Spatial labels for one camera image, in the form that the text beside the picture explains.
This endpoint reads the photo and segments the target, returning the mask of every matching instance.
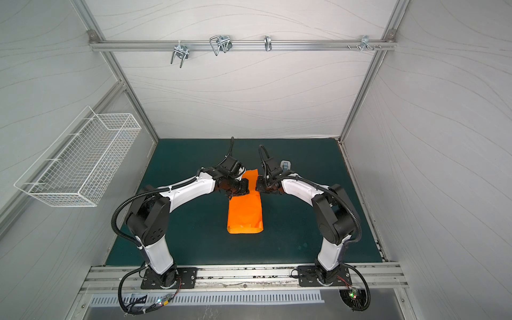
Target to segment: metal bracket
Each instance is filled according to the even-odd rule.
[[[390,29],[386,32],[386,36],[384,37],[384,40],[387,42],[395,42],[396,37],[396,29]]]
[[[226,53],[233,47],[233,44],[228,35],[216,35],[210,38],[210,46],[214,50],[215,55],[219,55],[221,49],[222,52]]]
[[[271,51],[272,50],[272,39],[270,39],[269,35],[266,35],[263,39],[265,41],[265,51]]]
[[[87,30],[87,36],[89,36],[90,44],[97,44],[99,42],[99,36],[94,30]]]
[[[369,49],[369,50],[374,50],[375,49],[375,47],[370,47],[368,45],[368,41],[369,40],[370,40],[370,38],[367,35],[362,36],[361,44],[359,46],[357,46],[359,51],[363,51],[363,50],[366,50],[366,49]]]
[[[162,289],[156,285],[157,280],[152,278],[152,274],[154,273],[149,272],[149,269],[146,270],[142,283],[140,284],[142,290]],[[178,287],[180,287],[180,289],[193,289],[195,287],[197,268],[178,268],[177,275],[181,279],[181,286],[179,283],[174,283],[168,289],[176,289]]]
[[[345,287],[345,283],[352,285],[352,279],[350,279],[349,269],[346,267],[341,268],[337,274],[337,276],[343,280],[336,279],[336,281],[330,285],[323,285],[320,283],[320,281],[318,281],[315,275],[315,266],[298,266],[297,271],[298,285],[301,287]]]
[[[177,46],[174,46],[173,55],[170,58],[170,64],[171,65],[173,64],[174,57],[178,57],[178,58],[181,59],[181,62],[180,62],[180,68],[181,68],[183,66],[183,62],[185,61],[185,59],[188,59],[188,49],[187,49],[187,47],[186,46],[182,46],[180,44],[178,44]]]

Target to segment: white wall panel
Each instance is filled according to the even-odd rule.
[[[132,113],[141,123],[124,93],[104,113]],[[90,267],[102,263],[115,236],[112,213],[135,193],[152,148],[143,128],[97,207],[30,203],[0,241],[2,319],[65,318]]]
[[[0,207],[40,153],[116,83],[85,31],[69,0],[0,4]],[[107,112],[135,113],[124,96]],[[110,216],[133,195],[152,144],[143,129],[97,207],[51,208],[26,196],[25,212],[0,240],[1,319],[66,316],[105,256]]]
[[[395,0],[87,0],[108,40],[380,38]]]
[[[381,38],[395,0],[87,0],[109,40]],[[117,53],[161,138],[324,138],[341,132],[372,53]]]
[[[23,172],[115,82],[68,0],[0,4],[0,208]]]
[[[412,1],[345,142],[422,320],[512,318],[511,16]]]
[[[161,138],[325,138],[341,132],[372,53],[116,53]]]

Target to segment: metal clip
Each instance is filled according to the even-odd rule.
[[[270,39],[269,35],[266,35],[263,40],[265,41],[265,51],[272,50],[272,39]]]
[[[214,50],[215,55],[219,55],[221,49],[222,52],[226,53],[233,47],[233,44],[228,35],[216,35],[210,38],[210,46]]]
[[[177,46],[174,46],[173,55],[170,58],[170,64],[173,64],[174,57],[178,57],[181,59],[180,62],[180,68],[183,66],[183,62],[185,59],[188,59],[188,49],[186,46],[182,46],[181,44],[178,44]]]
[[[370,38],[368,38],[367,35],[362,36],[361,44],[359,46],[357,46],[359,48],[359,51],[363,51],[363,50],[366,50],[366,49],[370,49],[370,50],[374,50],[375,49],[375,47],[371,48],[368,45],[368,40],[370,40]]]

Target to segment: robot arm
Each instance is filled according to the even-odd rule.
[[[165,241],[169,213],[216,190],[224,190],[230,198],[249,193],[248,181],[242,178],[245,167],[231,156],[232,144],[233,138],[228,154],[219,164],[201,168],[196,176],[169,186],[158,189],[147,186],[143,190],[147,195],[132,201],[125,223],[135,236],[153,278],[162,288],[172,286],[177,270]]]
[[[291,170],[283,172],[280,163],[269,157],[262,145],[260,157],[264,175],[258,177],[256,190],[293,195],[313,207],[323,236],[322,248],[315,261],[316,276],[321,283],[331,284],[343,263],[347,245],[360,239],[359,216],[347,193],[338,184],[328,187],[306,180]]]

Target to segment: aluminum rail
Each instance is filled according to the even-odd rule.
[[[190,51],[212,51],[210,42],[180,41]],[[230,51],[265,51],[263,40],[232,40]],[[178,41],[97,41],[89,45],[93,51],[173,51]],[[369,40],[368,51],[394,50],[396,42]],[[361,40],[272,40],[272,51],[359,51]]]
[[[305,290],[334,289],[330,287],[301,287],[299,279],[291,278],[297,265],[218,265],[195,266],[198,268],[196,286],[185,291],[239,291],[239,290]],[[365,277],[370,288],[408,288],[409,285],[396,262],[352,263]],[[81,294],[117,292],[119,279],[132,267],[92,267],[80,289]],[[364,288],[362,280],[350,270],[353,286]],[[141,290],[142,278],[138,274],[129,276],[123,284],[124,293],[158,292],[161,290]]]

